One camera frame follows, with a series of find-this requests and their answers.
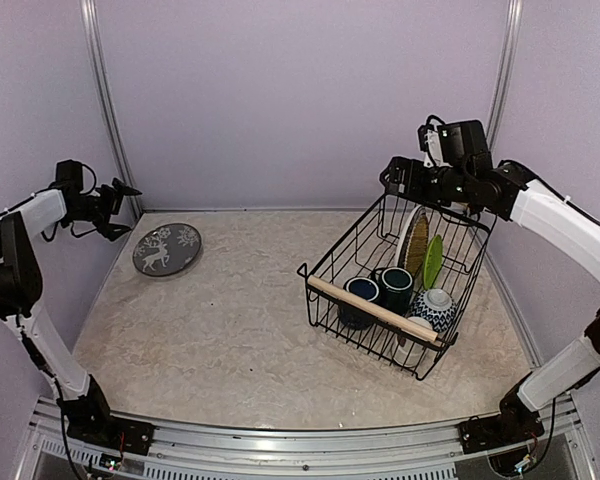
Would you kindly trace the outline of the grey reindeer plate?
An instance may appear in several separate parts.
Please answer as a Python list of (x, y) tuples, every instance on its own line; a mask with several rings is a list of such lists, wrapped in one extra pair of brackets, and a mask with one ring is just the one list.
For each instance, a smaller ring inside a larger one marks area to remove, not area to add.
[(202, 252), (202, 236), (194, 226), (169, 223), (153, 229), (138, 241), (132, 261), (139, 273), (162, 278), (192, 267)]

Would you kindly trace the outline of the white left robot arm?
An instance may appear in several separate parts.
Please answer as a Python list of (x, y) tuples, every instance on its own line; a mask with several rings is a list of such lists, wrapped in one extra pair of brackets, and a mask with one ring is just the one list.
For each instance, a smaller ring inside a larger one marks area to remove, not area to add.
[(0, 321), (20, 341), (60, 401), (85, 402), (95, 381), (70, 353), (43, 302), (43, 276), (32, 240), (51, 227), (88, 222), (115, 241), (130, 231), (114, 224), (125, 197), (141, 192), (115, 178), (91, 194), (73, 181), (33, 193), (0, 213)]

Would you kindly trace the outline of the yellow woven pattern plate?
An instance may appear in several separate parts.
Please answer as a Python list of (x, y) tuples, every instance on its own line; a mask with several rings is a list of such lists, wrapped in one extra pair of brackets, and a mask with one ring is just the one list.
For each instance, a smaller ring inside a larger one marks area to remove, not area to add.
[(416, 276), (426, 253), (429, 241), (429, 221), (425, 213), (420, 213), (412, 222), (413, 228), (408, 236), (404, 268)]

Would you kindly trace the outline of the green leaf shaped plate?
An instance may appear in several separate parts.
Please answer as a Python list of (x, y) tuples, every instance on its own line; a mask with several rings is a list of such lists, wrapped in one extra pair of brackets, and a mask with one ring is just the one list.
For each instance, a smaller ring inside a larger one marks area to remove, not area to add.
[(443, 241), (435, 235), (427, 246), (423, 261), (422, 283), (425, 290), (432, 289), (443, 263)]

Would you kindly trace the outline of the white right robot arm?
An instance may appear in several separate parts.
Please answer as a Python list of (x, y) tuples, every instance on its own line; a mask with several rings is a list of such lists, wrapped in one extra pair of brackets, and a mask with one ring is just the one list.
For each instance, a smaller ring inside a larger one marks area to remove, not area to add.
[(533, 253), (522, 263), (523, 290), (536, 295), (529, 310), (547, 316), (552, 328), (565, 321), (568, 332), (583, 331), (515, 387), (518, 403), (536, 411), (600, 371), (599, 221), (513, 160), (472, 174), (460, 166), (395, 157), (380, 182), (388, 193), (425, 206), (459, 202), (485, 209), (535, 235), (533, 243), (543, 252), (555, 249), (547, 262)]

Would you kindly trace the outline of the black white striped plate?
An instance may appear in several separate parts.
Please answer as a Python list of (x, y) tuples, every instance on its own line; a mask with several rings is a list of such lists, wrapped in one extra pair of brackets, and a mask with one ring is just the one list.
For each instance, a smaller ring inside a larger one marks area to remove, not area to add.
[(405, 269), (404, 268), (404, 259), (405, 259), (406, 249), (407, 249), (408, 236), (411, 233), (411, 230), (413, 228), (412, 222), (416, 219), (416, 217), (420, 213), (426, 214), (426, 209), (423, 206), (416, 207), (411, 211), (411, 213), (407, 219), (406, 225), (400, 234), (398, 245), (396, 247), (394, 261), (393, 261), (393, 264), (397, 267)]

